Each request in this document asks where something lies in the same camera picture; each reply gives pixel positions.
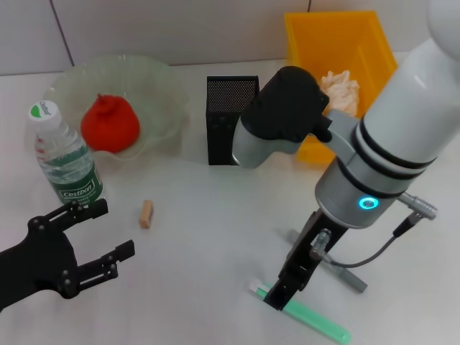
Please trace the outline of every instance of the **yellow bin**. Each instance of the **yellow bin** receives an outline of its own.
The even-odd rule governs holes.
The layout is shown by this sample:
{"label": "yellow bin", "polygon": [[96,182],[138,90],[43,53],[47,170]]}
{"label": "yellow bin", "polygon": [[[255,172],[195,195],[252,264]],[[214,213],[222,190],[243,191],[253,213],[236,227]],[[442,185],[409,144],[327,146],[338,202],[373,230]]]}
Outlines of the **yellow bin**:
{"label": "yellow bin", "polygon": [[[285,24],[290,65],[302,67],[317,81],[332,71],[350,71],[359,84],[358,117],[362,118],[397,68],[374,11],[287,13]],[[333,152],[307,137],[298,159],[329,163]]]}

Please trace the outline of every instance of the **red plush toy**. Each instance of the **red plush toy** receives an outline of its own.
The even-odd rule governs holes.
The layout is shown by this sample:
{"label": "red plush toy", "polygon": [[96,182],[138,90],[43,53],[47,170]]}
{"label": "red plush toy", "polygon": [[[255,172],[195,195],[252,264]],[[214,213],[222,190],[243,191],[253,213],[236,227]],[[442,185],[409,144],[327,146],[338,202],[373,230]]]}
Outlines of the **red plush toy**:
{"label": "red plush toy", "polygon": [[83,117],[80,127],[89,147],[113,153],[131,146],[140,132],[139,120],[126,99],[101,94]]}

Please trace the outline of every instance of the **table surface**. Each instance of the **table surface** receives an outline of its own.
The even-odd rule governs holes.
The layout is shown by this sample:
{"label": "table surface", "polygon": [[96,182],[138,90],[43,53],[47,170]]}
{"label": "table surface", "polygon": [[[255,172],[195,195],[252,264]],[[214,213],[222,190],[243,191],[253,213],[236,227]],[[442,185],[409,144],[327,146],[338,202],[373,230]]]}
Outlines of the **table surface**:
{"label": "table surface", "polygon": [[[274,154],[256,170],[210,167],[206,76],[258,75],[263,86],[283,61],[175,67],[190,95],[190,121],[176,147],[116,162],[96,155],[109,214],[67,231],[79,263],[133,239],[136,255],[119,277],[77,298],[35,294],[0,313],[0,344],[332,344],[248,292],[274,283],[290,250],[284,235],[317,209],[322,169]],[[0,250],[19,243],[27,221],[58,207],[36,163],[26,113],[57,73],[0,78]],[[319,267],[296,299],[352,334],[352,344],[454,344],[460,320],[456,207],[457,138],[410,187],[438,206],[378,260],[355,269],[362,295]],[[152,228],[137,223],[155,202]],[[376,252],[409,214],[395,204],[371,228],[350,230],[331,251],[342,262]]]}

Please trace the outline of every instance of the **white tissue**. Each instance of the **white tissue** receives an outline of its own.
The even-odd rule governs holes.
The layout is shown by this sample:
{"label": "white tissue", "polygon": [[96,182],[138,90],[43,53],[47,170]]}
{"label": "white tissue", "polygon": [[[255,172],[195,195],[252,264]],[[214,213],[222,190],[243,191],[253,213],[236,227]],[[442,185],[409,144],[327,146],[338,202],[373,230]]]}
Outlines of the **white tissue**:
{"label": "white tissue", "polygon": [[357,115],[359,85],[356,80],[350,80],[349,70],[338,75],[329,71],[321,79],[321,90],[329,96],[327,109],[338,109],[351,116]]}

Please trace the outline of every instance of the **wooden block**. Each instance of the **wooden block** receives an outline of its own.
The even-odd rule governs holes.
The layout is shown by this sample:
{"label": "wooden block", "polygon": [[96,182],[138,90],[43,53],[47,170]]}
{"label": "wooden block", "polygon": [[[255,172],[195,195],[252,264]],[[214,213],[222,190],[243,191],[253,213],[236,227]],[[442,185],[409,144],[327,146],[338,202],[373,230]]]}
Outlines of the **wooden block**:
{"label": "wooden block", "polygon": [[142,211],[139,217],[139,225],[143,229],[150,229],[150,224],[152,223],[153,217],[153,201],[144,200],[142,204]]}

